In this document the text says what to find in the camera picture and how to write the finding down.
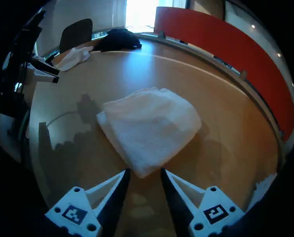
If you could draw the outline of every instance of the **round table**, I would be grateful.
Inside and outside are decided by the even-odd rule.
[[[29,136],[34,173],[47,204],[73,186],[85,190],[126,168],[96,121],[105,102],[148,87],[188,100],[202,128],[164,167],[206,189],[218,186],[245,210],[256,182],[275,173],[278,144],[258,107],[226,76],[168,46],[142,42],[141,51],[91,53],[60,73],[58,84],[37,83]],[[132,173],[116,236],[175,236],[160,171]]]

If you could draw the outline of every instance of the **wall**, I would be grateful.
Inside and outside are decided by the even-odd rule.
[[[246,13],[241,8],[234,4],[226,1],[225,4],[226,14],[225,21],[252,38],[272,59],[276,64],[281,75],[283,76],[285,83],[290,91],[293,105],[294,105],[294,86],[292,83],[292,78],[290,71],[285,62],[284,55],[278,57],[277,53],[281,53],[279,46],[276,44],[275,40],[267,32],[267,30],[259,23],[259,20],[255,20],[248,13]],[[287,151],[291,150],[294,144],[294,129],[290,136],[290,139],[286,142]]]
[[[190,9],[212,15],[222,20],[224,0],[190,0]]]
[[[90,18],[93,32],[111,27],[124,27],[126,0],[52,0],[43,10],[42,32],[37,39],[39,56],[51,53],[59,46],[63,30],[72,23]]]

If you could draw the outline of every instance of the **red partition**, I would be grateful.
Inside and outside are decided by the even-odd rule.
[[[294,128],[294,105],[279,69],[269,55],[236,27],[207,14],[157,7],[155,33],[196,45],[235,69],[247,72],[247,79],[263,96],[274,113],[286,141]]]

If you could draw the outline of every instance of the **folded towel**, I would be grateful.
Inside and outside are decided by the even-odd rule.
[[[202,125],[188,101],[168,89],[157,88],[105,103],[97,120],[113,147],[140,178],[174,157]]]
[[[82,49],[72,48],[55,67],[61,71],[67,71],[78,63],[86,61],[90,57],[89,51],[91,50],[93,50],[93,46],[84,47]]]

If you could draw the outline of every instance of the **table surface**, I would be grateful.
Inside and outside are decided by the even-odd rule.
[[[38,82],[29,136],[34,173],[47,204],[73,186],[91,188],[126,168],[96,121],[105,102],[148,87],[188,100],[203,125],[164,167],[203,189],[218,186],[245,208],[256,182],[276,170],[278,145],[256,105],[219,71],[179,50],[141,40],[141,50],[91,53],[60,73],[57,84]],[[133,173],[116,236],[175,236],[160,171]]]

